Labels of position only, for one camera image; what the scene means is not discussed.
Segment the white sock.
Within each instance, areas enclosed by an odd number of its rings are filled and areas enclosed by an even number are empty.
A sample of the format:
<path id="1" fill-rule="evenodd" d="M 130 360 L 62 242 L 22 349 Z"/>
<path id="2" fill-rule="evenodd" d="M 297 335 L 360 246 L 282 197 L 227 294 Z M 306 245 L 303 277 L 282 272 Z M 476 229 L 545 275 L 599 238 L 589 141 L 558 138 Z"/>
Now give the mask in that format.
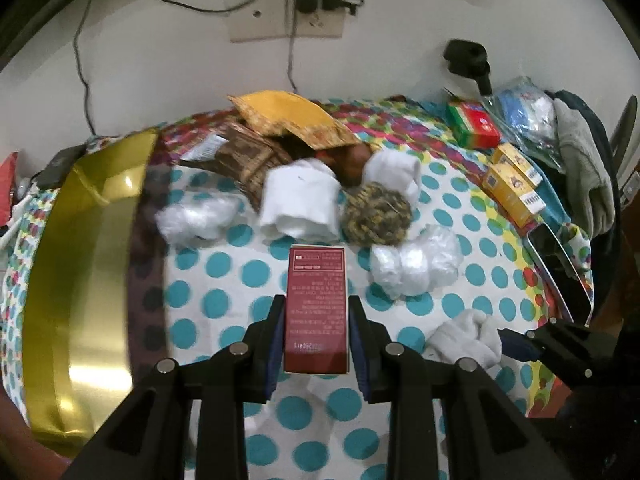
<path id="1" fill-rule="evenodd" d="M 502 358 L 497 322 L 482 311 L 463 310 L 434 330 L 427 339 L 423 356 L 446 364 L 470 358 L 489 370 Z"/>
<path id="2" fill-rule="evenodd" d="M 416 156 L 395 151 L 376 151 L 364 164 L 362 183 L 378 183 L 399 192 L 413 206 L 420 196 L 421 163 Z"/>

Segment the clear plastic bag bundle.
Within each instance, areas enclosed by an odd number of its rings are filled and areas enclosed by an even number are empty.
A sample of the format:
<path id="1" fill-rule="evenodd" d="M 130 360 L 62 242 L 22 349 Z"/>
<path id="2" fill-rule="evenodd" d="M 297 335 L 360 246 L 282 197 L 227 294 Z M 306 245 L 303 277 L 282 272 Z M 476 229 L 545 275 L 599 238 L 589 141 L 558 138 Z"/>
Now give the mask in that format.
<path id="1" fill-rule="evenodd" d="M 454 232 L 443 226 L 427 226 L 419 236 L 398 246 L 373 246 L 370 273 L 373 283 L 396 300 L 454 284 L 462 260 Z"/>

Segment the dried flower ball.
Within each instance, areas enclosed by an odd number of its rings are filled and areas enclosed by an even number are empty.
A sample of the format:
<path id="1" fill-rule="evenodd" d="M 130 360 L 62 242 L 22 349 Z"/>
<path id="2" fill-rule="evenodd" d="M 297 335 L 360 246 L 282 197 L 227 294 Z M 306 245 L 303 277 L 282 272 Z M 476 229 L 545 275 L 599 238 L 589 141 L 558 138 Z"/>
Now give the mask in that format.
<path id="1" fill-rule="evenodd" d="M 341 229 L 350 244 L 397 246 L 408 236 L 412 209 L 401 192 L 376 182 L 346 195 Z"/>

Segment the dark red rectangular box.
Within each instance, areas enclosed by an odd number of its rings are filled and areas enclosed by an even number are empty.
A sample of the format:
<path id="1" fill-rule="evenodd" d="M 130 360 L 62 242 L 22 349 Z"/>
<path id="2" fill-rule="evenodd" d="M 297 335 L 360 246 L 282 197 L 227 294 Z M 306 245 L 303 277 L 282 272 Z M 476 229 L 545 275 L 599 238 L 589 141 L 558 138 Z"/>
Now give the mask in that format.
<path id="1" fill-rule="evenodd" d="M 283 369 L 345 375 L 348 368 L 345 249 L 296 244 L 288 254 Z"/>

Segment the white cloth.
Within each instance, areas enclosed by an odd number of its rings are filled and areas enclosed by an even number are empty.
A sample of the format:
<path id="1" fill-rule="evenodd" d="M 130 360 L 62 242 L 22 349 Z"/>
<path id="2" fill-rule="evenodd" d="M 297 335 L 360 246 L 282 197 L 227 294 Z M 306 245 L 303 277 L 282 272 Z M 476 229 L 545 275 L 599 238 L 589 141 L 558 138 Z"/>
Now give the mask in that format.
<path id="1" fill-rule="evenodd" d="M 299 242 L 335 242 L 340 238 L 340 191 L 334 172 L 315 158 L 268 170 L 258 217 L 262 234 L 290 236 Z"/>

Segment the yellow snack bag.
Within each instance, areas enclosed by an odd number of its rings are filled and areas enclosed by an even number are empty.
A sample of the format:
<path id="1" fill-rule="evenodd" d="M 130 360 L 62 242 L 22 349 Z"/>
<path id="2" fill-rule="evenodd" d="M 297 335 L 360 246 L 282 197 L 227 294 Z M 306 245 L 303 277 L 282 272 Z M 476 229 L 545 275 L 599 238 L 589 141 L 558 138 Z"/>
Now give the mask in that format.
<path id="1" fill-rule="evenodd" d="M 315 151 L 360 143 L 360 139 L 322 107 L 295 93 L 262 90 L 228 96 L 244 122 L 261 136 L 292 134 Z"/>

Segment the gold storage box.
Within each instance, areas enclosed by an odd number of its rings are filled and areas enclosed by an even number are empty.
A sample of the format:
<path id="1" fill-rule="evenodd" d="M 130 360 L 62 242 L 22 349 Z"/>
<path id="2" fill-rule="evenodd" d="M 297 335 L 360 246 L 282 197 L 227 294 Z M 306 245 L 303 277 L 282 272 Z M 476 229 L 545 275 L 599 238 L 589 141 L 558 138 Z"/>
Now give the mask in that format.
<path id="1" fill-rule="evenodd" d="M 27 417 L 40 443 L 77 453 L 167 356 L 163 241 L 144 206 L 154 129 L 79 157 L 49 214 L 24 307 Z"/>

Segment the yellow carton front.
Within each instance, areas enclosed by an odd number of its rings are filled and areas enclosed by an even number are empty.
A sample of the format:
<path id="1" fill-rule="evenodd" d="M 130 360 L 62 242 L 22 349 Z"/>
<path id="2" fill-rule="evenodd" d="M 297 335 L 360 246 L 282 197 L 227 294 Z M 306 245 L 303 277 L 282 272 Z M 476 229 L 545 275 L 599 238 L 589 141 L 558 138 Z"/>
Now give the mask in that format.
<path id="1" fill-rule="evenodd" d="M 525 228 L 546 208 L 538 193 L 507 162 L 488 166 L 483 188 L 518 228 Z"/>

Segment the yellow carton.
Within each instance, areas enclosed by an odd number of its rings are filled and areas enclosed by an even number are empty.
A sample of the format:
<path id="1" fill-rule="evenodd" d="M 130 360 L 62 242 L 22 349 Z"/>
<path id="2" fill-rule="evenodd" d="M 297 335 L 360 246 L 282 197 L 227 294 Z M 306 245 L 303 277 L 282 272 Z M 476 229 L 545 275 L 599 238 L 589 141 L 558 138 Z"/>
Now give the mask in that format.
<path id="1" fill-rule="evenodd" d="M 509 164 L 512 166 L 532 188 L 538 188 L 542 177 L 532 163 L 511 143 L 499 144 L 491 155 L 493 164 Z"/>
<path id="2" fill-rule="evenodd" d="M 525 228 L 546 208 L 538 193 L 507 162 L 488 166 L 483 188 L 518 228 Z"/>

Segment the grey glove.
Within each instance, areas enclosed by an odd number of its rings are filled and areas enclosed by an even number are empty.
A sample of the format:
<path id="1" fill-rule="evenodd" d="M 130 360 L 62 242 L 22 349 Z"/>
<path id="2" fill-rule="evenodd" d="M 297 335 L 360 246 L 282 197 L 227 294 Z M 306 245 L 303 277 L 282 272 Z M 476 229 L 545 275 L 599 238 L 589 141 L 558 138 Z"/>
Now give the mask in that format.
<path id="1" fill-rule="evenodd" d="M 608 232 L 615 221 L 611 177 L 579 110 L 555 98 L 556 135 L 566 177 L 570 216 L 590 240 Z"/>

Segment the red green medicine box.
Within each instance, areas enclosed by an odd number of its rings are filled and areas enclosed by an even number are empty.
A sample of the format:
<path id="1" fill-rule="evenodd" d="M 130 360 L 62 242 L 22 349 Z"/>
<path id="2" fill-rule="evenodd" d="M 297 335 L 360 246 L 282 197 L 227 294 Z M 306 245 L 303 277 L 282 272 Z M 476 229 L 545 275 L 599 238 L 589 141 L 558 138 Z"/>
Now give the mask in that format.
<path id="1" fill-rule="evenodd" d="M 491 150 L 500 144 L 501 134 L 482 104 L 451 101 L 446 113 L 454 138 L 462 148 Z"/>

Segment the clear bag with blue items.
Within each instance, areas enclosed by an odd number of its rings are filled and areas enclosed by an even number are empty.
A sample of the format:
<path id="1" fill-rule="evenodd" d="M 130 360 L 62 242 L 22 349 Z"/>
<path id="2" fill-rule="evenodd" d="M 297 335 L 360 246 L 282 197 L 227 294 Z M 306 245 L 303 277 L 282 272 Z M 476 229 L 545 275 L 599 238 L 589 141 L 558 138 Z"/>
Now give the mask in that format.
<path id="1" fill-rule="evenodd" d="M 502 136 L 530 158 L 564 174 L 553 100 L 528 77 L 518 77 L 482 103 Z"/>

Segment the dark device on left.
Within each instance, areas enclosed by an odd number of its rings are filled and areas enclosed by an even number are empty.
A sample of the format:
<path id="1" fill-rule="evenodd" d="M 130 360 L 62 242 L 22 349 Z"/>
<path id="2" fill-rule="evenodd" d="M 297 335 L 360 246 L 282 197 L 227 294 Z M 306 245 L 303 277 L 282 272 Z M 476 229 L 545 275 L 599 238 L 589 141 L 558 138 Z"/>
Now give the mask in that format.
<path id="1" fill-rule="evenodd" d="M 57 152 L 46 168 L 36 175 L 35 184 L 40 190 L 60 188 L 70 174 L 75 162 L 84 156 L 86 151 L 87 145 L 80 144 Z"/>

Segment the red packet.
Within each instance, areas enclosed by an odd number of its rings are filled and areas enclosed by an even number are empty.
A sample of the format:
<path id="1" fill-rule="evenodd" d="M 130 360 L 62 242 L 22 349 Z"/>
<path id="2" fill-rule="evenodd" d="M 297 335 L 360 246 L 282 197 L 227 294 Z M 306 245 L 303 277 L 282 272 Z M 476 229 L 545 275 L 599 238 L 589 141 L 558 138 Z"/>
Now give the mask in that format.
<path id="1" fill-rule="evenodd" d="M 0 166 L 0 226 L 5 226 L 11 218 L 17 159 L 18 153 L 13 152 Z"/>

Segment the wall socket plate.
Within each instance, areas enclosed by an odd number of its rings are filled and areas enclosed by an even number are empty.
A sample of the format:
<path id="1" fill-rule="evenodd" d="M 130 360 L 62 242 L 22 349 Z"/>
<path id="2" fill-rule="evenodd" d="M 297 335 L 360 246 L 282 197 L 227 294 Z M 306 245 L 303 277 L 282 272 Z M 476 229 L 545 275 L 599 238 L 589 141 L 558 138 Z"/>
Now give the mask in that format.
<path id="1" fill-rule="evenodd" d="M 338 39 L 343 37 L 345 10 L 315 10 L 303 14 L 294 10 L 295 0 L 228 0 L 228 6 L 244 3 L 225 18 L 231 42 L 302 38 Z"/>

